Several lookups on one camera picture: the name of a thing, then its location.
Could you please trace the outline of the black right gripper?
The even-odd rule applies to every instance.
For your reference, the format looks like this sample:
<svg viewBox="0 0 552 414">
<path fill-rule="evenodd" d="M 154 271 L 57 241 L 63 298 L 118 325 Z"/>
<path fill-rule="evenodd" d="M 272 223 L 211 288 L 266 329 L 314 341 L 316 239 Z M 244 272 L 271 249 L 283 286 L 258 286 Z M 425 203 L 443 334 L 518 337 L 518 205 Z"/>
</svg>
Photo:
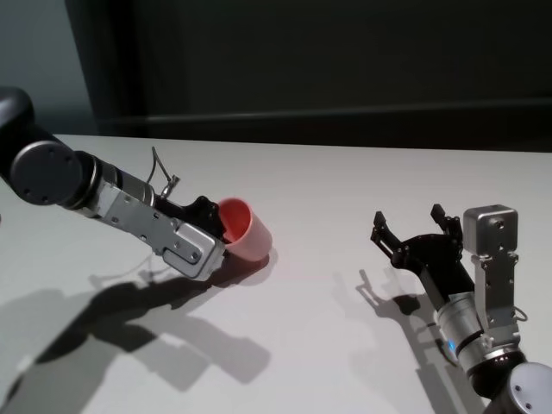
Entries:
<svg viewBox="0 0 552 414">
<path fill-rule="evenodd" d="M 458 293 L 473 292 L 474 283 L 461 264 L 463 232 L 461 219 L 448 216 L 440 204 L 434 204 L 430 215 L 444 235 L 427 234 L 400 241 L 377 211 L 370 240 L 397 269 L 417 275 L 430 302 L 440 310 Z"/>
</svg>

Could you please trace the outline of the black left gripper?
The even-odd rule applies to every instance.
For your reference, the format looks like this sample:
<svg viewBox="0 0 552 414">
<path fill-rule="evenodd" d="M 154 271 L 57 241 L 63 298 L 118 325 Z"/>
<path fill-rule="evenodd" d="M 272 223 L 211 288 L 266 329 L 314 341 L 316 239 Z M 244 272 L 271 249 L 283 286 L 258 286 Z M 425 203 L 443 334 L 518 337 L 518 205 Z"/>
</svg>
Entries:
<svg viewBox="0 0 552 414">
<path fill-rule="evenodd" d="M 219 240 L 224 239 L 225 243 L 235 241 L 232 220 L 224 215 L 219 216 L 219 205 L 205 196 L 198 197 L 189 205 L 178 205 L 156 196 L 154 208 L 166 216 L 198 227 Z"/>
</svg>

